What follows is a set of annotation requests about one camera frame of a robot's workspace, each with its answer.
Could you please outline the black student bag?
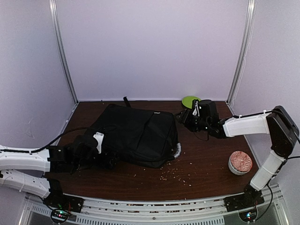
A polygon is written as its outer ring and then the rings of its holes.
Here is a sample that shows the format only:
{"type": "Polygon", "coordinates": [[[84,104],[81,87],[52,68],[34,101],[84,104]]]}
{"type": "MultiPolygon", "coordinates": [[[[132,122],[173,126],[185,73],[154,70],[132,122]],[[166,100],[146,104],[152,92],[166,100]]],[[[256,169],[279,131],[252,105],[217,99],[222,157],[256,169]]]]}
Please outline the black student bag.
{"type": "Polygon", "coordinates": [[[175,117],[170,112],[109,104],[85,133],[104,135],[101,149],[122,161],[160,168],[181,154],[175,117]]]}

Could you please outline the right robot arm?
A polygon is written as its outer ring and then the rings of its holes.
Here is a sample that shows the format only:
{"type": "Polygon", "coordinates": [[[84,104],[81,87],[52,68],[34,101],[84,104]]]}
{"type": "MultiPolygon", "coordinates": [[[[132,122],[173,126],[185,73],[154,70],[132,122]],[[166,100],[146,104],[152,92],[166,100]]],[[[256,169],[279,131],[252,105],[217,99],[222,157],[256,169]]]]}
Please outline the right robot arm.
{"type": "Polygon", "coordinates": [[[295,144],[300,141],[297,125],[281,105],[270,111],[220,119],[214,102],[210,101],[196,105],[193,109],[184,109],[175,118],[191,132],[205,130],[208,135],[218,139],[240,135],[270,135],[272,145],[269,156],[245,186],[243,194],[236,199],[225,198],[228,207],[254,207],[262,202],[262,189],[278,174],[290,158],[295,144]]]}

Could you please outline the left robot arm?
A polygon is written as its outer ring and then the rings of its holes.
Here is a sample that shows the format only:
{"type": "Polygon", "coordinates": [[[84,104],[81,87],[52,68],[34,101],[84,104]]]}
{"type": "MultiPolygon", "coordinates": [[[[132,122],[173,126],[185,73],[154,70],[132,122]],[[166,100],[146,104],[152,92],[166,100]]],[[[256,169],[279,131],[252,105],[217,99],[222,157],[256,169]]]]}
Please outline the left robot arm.
{"type": "Polygon", "coordinates": [[[54,146],[53,142],[39,149],[1,146],[0,166],[4,169],[33,169],[70,174],[75,173],[82,166],[98,165],[111,169],[117,162],[117,155],[106,151],[102,143],[105,135],[115,128],[115,126],[99,129],[86,127],[86,134],[77,136],[73,143],[65,146],[54,146]]]}

